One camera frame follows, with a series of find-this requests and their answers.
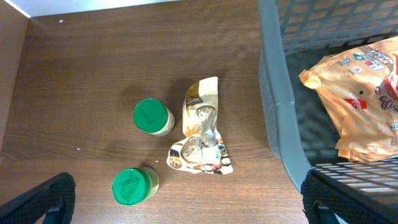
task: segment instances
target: white wall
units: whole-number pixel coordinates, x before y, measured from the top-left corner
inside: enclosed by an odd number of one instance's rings
[[[10,0],[30,16],[138,6],[177,0]]]

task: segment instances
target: crumpled wrapper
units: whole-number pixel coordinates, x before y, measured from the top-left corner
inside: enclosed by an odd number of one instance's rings
[[[323,58],[300,74],[341,136],[339,156],[378,161],[398,155],[397,55],[394,37]]]
[[[218,78],[193,84],[182,108],[185,139],[172,145],[167,164],[194,174],[230,174],[233,171],[227,150],[217,131]]]

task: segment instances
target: foil snack wrapper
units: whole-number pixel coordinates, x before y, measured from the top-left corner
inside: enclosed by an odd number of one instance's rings
[[[193,84],[182,108],[185,139],[172,145],[167,164],[176,170],[194,174],[230,174],[231,160],[217,131],[218,78],[211,77]]]

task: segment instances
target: orange bag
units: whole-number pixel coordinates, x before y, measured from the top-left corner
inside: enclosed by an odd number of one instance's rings
[[[300,74],[341,136],[339,156],[378,161],[398,155],[397,55],[394,37],[347,50]]]

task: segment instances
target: logo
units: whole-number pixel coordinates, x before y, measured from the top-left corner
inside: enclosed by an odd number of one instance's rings
[[[353,71],[354,73],[362,72],[362,71],[363,71],[363,67],[354,66],[353,69],[352,69],[352,71]]]
[[[377,60],[375,60],[374,58],[372,58],[370,56],[365,55],[362,52],[353,53],[353,58],[357,61],[364,63],[366,66],[368,66],[373,71],[377,71],[377,70],[384,68],[384,66],[380,62],[378,62]]]
[[[139,113],[144,117],[144,119],[149,123],[149,124],[152,124],[154,121],[153,120],[151,120],[151,118],[149,117],[149,115],[143,110],[143,109],[140,109],[139,110]]]
[[[392,130],[398,130],[398,122],[391,123],[391,124],[390,124],[390,128],[391,128]]]
[[[392,58],[388,57],[388,55],[381,53],[380,51],[377,50],[371,50],[368,55],[370,57],[374,57],[375,59],[378,59],[379,61],[381,61],[382,63],[390,63],[390,64],[394,64],[394,61]]]
[[[357,110],[364,110],[367,109],[368,107],[366,106],[366,102],[364,100],[358,99],[358,98],[353,98],[353,99],[343,99],[345,102],[349,103],[351,106],[353,106]]]
[[[193,96],[186,100],[187,106],[193,106],[198,103],[203,103],[203,100],[199,96]]]
[[[357,53],[353,53],[353,57],[355,60],[364,60],[365,58],[359,54],[359,52]]]
[[[350,63],[351,60],[349,58],[344,58],[341,62],[343,62],[343,64],[346,64],[346,63]]]

